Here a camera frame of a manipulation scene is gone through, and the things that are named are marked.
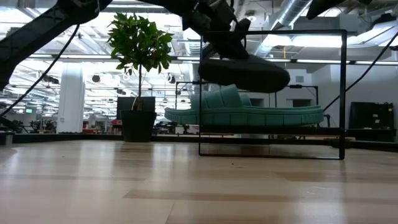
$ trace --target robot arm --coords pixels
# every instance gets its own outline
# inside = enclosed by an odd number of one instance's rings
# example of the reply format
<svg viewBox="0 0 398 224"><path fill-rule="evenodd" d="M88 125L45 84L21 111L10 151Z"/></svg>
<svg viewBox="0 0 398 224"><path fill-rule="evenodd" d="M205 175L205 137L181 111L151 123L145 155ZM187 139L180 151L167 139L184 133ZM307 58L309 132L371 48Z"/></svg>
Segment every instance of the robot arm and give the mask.
<svg viewBox="0 0 398 224"><path fill-rule="evenodd" d="M54 7L0 41L0 90L9 83L15 67L73 25L84 24L98 16L112 0L58 0ZM230 30L236 20L225 0L142 0L163 6L182 17L183 29L191 27L200 35L209 31ZM240 39L229 41L204 37L211 43L207 52L227 58L247 58Z"/></svg>

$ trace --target green leaves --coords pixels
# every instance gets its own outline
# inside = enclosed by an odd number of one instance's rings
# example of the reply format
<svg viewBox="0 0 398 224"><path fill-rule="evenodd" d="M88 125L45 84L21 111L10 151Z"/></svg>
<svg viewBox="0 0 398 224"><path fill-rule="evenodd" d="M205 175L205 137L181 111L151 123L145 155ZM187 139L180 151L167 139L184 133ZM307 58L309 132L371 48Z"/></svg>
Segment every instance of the green leaves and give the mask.
<svg viewBox="0 0 398 224"><path fill-rule="evenodd" d="M173 39L172 36L173 36L173 34L164 34L164 35L159 37L159 41L163 42L163 43L169 43Z"/></svg>
<svg viewBox="0 0 398 224"><path fill-rule="evenodd" d="M114 48L112 58L118 57L120 61L116 69L128 68L129 75L132 68L138 70L139 66L148 72L152 68L157 68L159 73L162 68L168 69L172 60L168 45L172 34L158 30L155 22L135 14L127 16L117 13L114 18L110 24L113 26L108 33L108 43Z"/></svg>

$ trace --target black metal frame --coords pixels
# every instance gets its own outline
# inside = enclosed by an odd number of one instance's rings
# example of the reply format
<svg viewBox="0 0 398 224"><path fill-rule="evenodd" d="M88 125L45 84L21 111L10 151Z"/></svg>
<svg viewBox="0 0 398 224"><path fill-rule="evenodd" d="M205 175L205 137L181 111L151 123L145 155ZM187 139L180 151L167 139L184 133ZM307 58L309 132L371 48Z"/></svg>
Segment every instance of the black metal frame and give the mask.
<svg viewBox="0 0 398 224"><path fill-rule="evenodd" d="M341 62L340 62L340 127L339 128L319 128L319 127L302 127L302 128L267 128L252 126L202 126L201 124L201 98L202 98L202 80L199 80L199 138L198 138L198 154L199 156L220 156L220 157L277 157L289 159L338 159L345 158L345 104L346 104L346 61L347 61L347 30L262 30L242 32L244 35L267 35L267 34L336 34L341 36ZM200 41L200 48L203 48L203 40ZM203 55L200 55L200 64L203 62ZM201 152L201 144L206 143L202 139L203 133L236 133L236 134L289 134L289 135L336 135L338 136L338 156L337 157L296 157L296 156L265 156L265 155L242 155L242 154L204 154Z"/></svg>

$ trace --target white column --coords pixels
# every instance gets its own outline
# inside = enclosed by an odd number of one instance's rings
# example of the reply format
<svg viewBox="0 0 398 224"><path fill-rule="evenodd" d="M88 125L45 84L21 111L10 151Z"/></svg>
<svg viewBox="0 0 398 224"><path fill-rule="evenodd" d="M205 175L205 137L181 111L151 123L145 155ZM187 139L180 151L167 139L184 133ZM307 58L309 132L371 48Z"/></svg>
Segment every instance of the white column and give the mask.
<svg viewBox="0 0 398 224"><path fill-rule="evenodd" d="M61 78L57 132L82 132L85 76L82 63L64 63Z"/></svg>

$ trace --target light wood floorboard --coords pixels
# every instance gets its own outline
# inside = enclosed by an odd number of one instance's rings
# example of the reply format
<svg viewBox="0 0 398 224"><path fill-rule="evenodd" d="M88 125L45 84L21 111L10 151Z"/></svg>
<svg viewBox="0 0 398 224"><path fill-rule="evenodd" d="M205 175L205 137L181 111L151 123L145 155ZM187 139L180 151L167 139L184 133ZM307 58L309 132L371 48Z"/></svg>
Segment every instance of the light wood floorboard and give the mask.
<svg viewBox="0 0 398 224"><path fill-rule="evenodd" d="M323 146L204 146L331 155ZM398 154L345 161L199 157L197 144L0 147L0 224L398 223Z"/></svg>

